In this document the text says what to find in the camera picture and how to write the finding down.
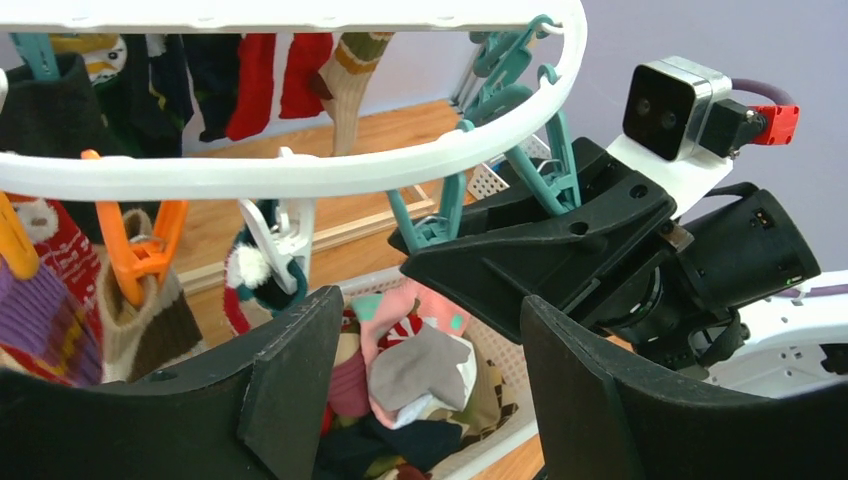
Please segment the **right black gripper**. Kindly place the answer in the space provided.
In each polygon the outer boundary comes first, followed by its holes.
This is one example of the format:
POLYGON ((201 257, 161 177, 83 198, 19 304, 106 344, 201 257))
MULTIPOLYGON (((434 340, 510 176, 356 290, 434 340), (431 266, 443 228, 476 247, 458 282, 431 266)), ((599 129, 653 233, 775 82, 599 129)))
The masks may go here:
POLYGON ((516 344, 528 296, 596 323, 611 294, 667 255, 659 230, 676 203, 594 141, 572 146, 580 207, 553 217, 527 186, 512 185, 467 205, 458 238, 408 253, 401 273, 516 344))

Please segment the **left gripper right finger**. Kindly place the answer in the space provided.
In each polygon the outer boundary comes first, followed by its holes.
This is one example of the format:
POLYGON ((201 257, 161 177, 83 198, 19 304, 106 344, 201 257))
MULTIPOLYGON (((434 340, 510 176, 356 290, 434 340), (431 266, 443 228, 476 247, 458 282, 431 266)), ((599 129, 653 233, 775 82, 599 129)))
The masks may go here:
POLYGON ((847 388, 783 399, 668 370, 544 299, 521 329, 551 479, 843 479, 847 388))

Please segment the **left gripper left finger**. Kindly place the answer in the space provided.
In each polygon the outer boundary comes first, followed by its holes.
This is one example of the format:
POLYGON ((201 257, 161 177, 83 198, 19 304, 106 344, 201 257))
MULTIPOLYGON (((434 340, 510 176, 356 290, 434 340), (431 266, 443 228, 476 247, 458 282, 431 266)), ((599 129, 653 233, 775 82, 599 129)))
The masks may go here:
POLYGON ((132 383, 1 374, 5 479, 308 479, 343 296, 325 286, 250 332, 132 383))

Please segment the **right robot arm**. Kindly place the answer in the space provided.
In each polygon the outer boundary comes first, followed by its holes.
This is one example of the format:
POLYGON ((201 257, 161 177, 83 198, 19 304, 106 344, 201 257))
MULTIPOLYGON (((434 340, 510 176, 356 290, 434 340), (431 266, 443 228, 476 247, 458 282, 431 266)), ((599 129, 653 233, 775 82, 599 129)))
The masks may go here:
POLYGON ((776 198, 750 183, 688 223, 671 196, 595 142, 574 144, 581 206, 550 215, 514 183, 468 205, 455 240, 401 270, 519 344, 538 296, 587 330, 716 386, 786 397, 847 380, 847 288, 776 198))

